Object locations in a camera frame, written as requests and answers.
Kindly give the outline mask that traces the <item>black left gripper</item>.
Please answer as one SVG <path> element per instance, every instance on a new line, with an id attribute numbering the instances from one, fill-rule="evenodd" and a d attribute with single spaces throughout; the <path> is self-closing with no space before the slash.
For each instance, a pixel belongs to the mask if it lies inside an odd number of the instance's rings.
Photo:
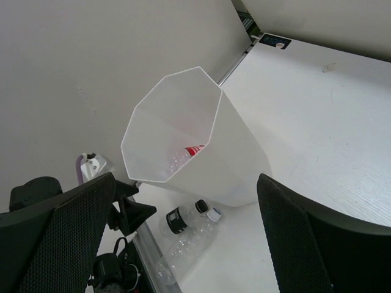
<path id="1" fill-rule="evenodd" d="M 65 193 L 50 176 L 14 187 L 13 212 L 1 214 L 1 292 L 84 292 L 115 190 L 112 173 Z"/>

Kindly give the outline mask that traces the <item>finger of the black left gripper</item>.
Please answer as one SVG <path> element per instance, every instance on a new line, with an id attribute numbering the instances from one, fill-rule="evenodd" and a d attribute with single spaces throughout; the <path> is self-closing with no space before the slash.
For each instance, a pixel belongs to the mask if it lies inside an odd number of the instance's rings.
<path id="1" fill-rule="evenodd" d="M 120 230 L 124 236 L 134 233 L 148 218 L 156 213 L 156 207 L 133 201 L 133 196 L 139 193 L 139 188 L 119 180 L 116 181 L 114 205 L 108 217 L 108 226 L 111 230 Z"/>

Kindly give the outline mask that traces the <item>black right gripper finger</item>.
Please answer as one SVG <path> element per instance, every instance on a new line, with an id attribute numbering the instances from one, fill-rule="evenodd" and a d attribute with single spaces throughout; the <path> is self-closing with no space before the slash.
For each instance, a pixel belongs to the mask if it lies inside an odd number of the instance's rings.
<path id="1" fill-rule="evenodd" d="M 390 292 L 390 227 L 328 208 L 266 174 L 257 195 L 280 292 Z"/>

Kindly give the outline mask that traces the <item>blue label plastic bottle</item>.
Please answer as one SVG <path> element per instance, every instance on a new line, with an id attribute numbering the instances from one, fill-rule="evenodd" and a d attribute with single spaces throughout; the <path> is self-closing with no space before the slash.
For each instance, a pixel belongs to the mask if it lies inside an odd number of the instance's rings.
<path id="1" fill-rule="evenodd" d="M 166 174 L 171 177 L 176 171 L 182 168 L 187 161 L 192 158 L 190 152 L 186 148 L 182 148 L 167 157 Z"/>

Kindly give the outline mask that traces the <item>red label plastic bottle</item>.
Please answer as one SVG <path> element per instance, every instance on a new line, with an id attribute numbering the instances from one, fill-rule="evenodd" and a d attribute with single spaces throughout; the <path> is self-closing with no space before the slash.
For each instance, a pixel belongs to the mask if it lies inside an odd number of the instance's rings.
<path id="1" fill-rule="evenodd" d="M 199 151 L 201 151 L 205 146 L 204 145 L 197 145 L 197 146 L 189 146 L 184 148 L 184 150 L 187 152 L 189 157 L 195 156 Z"/>

